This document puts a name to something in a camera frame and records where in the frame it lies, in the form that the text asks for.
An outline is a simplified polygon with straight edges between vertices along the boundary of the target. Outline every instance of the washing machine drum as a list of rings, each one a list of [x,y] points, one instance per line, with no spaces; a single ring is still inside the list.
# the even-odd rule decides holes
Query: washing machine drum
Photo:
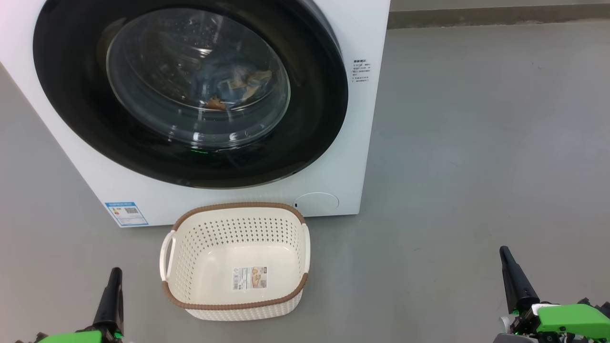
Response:
[[[292,175],[326,151],[347,107],[340,49],[305,0],[49,0],[34,62],[81,139],[184,186]]]

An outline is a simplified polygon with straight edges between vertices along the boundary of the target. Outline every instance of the washing machine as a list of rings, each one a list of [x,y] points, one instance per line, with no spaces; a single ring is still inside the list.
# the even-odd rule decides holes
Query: washing machine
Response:
[[[0,62],[120,226],[357,214],[389,3],[2,1]]]

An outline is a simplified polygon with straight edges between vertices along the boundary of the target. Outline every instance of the laundry basket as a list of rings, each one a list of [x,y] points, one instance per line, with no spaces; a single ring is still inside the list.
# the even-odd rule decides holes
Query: laundry basket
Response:
[[[161,246],[159,269],[167,297],[193,316],[254,320],[295,309],[309,254],[309,230],[296,209],[221,204],[178,219]]]

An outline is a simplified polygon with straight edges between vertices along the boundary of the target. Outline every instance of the brown basket rim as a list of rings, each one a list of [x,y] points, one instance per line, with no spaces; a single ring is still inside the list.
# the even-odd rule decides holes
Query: brown basket rim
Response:
[[[206,211],[215,211],[218,209],[231,209],[231,208],[280,208],[280,209],[285,209],[285,210],[292,212],[299,219],[301,224],[305,224],[305,218],[303,218],[303,215],[299,211],[297,211],[295,208],[293,208],[292,206],[289,206],[286,204],[280,204],[280,203],[250,202],[250,203],[218,204],[218,205],[203,206],[200,208],[192,209],[191,211],[188,211],[185,214],[183,214],[182,217],[178,218],[178,220],[176,221],[174,226],[171,227],[171,229],[177,231],[178,228],[180,227],[180,225],[182,225],[182,223],[184,223],[184,221],[187,218],[189,218],[190,216],[192,216],[193,214],[206,212]],[[265,301],[257,301],[254,303],[241,303],[241,304],[229,304],[229,305],[204,305],[204,304],[184,303],[184,302],[178,300],[176,297],[174,297],[174,295],[170,291],[170,285],[167,283],[167,281],[163,281],[163,291],[165,292],[165,295],[170,299],[170,302],[172,304],[174,304],[180,308],[184,308],[184,309],[197,309],[197,310],[205,310],[205,311],[225,311],[225,310],[232,310],[232,309],[249,309],[249,308],[258,308],[258,307],[263,307],[263,306],[277,305],[277,304],[281,304],[281,303],[285,303],[285,302],[289,301],[290,299],[296,297],[303,290],[303,288],[305,287],[305,283],[307,282],[308,276],[309,276],[308,273],[303,273],[303,276],[301,277],[301,282],[299,282],[299,285],[290,294],[288,294],[284,297],[281,297],[281,298],[265,300]]]

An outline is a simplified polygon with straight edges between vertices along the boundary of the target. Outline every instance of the blue and white sticker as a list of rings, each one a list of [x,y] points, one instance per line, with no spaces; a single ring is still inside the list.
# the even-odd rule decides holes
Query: blue and white sticker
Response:
[[[120,226],[144,226],[148,222],[135,203],[106,203]]]

